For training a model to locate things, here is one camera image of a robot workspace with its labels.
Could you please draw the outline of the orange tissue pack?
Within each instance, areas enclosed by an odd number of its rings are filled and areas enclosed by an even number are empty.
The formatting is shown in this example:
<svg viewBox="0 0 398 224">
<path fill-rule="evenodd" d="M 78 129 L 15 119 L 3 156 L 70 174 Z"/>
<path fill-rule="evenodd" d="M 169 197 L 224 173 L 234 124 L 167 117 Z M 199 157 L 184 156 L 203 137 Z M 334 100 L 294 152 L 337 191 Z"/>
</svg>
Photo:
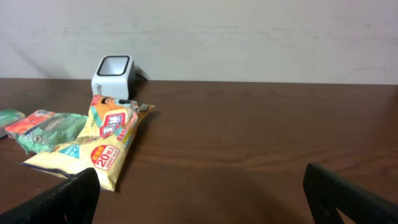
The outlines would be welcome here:
<svg viewBox="0 0 398 224">
<path fill-rule="evenodd" d="M 44 121 L 55 116 L 55 112 L 46 110 L 36 110 L 20 121 L 5 127 L 5 132 L 10 138 L 16 138 L 17 135 L 25 135 L 38 127 Z"/>
</svg>

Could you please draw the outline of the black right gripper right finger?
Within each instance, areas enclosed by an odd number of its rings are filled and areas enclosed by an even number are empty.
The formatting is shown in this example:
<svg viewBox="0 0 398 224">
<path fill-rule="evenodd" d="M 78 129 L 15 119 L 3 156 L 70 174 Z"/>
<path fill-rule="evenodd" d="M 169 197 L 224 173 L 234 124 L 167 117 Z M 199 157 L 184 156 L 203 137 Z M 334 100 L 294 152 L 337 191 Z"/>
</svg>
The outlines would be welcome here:
<svg viewBox="0 0 398 224">
<path fill-rule="evenodd" d="M 315 223 L 397 223 L 397 204 L 363 189 L 326 168 L 309 163 L 303 189 Z"/>
</svg>

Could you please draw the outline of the yellow snack bag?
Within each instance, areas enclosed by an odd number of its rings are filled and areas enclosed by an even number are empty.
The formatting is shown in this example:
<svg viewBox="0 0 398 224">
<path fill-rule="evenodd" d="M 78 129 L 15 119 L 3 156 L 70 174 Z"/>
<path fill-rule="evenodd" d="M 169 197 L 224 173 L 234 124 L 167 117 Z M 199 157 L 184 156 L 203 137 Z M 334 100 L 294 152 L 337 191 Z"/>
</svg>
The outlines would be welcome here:
<svg viewBox="0 0 398 224">
<path fill-rule="evenodd" d="M 134 100 L 95 95 L 75 140 L 40 152 L 22 164 L 64 178 L 93 168 L 100 187 L 114 192 L 137 127 L 153 108 Z"/>
</svg>

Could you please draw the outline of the green tissue pack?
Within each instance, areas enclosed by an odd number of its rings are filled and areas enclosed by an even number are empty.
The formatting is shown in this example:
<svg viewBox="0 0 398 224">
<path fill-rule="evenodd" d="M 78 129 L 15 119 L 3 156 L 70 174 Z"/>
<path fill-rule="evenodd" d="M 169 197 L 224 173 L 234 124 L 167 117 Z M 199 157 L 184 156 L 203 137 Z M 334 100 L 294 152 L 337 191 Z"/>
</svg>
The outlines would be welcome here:
<svg viewBox="0 0 398 224">
<path fill-rule="evenodd" d="M 1 112 L 0 112 L 0 127 L 1 127 L 0 138 L 2 139 L 7 136 L 7 132 L 5 131 L 6 127 L 22 120 L 23 118 L 25 118 L 25 114 L 18 110 L 14 110 L 12 108 L 1 110 Z"/>
</svg>

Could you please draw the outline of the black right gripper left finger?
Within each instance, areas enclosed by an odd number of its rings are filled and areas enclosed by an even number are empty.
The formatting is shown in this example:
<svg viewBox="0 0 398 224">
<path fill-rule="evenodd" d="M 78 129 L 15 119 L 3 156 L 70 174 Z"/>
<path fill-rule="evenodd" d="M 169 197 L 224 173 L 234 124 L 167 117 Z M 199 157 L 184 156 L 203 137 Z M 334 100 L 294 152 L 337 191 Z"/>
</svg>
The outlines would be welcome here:
<svg viewBox="0 0 398 224">
<path fill-rule="evenodd" d="M 87 168 L 42 194 L 1 214 L 1 223 L 91 223 L 100 182 Z"/>
</svg>

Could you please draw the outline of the teal packet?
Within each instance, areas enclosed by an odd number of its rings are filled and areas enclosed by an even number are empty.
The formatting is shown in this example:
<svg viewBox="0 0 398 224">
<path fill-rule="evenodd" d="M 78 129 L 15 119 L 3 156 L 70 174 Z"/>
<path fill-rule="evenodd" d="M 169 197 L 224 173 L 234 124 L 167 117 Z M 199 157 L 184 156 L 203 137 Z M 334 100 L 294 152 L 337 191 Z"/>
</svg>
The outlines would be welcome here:
<svg viewBox="0 0 398 224">
<path fill-rule="evenodd" d="M 56 113 L 27 134 L 18 134 L 16 141 L 27 154 L 51 151 L 56 145 L 75 140 L 87 119 L 81 114 Z"/>
</svg>

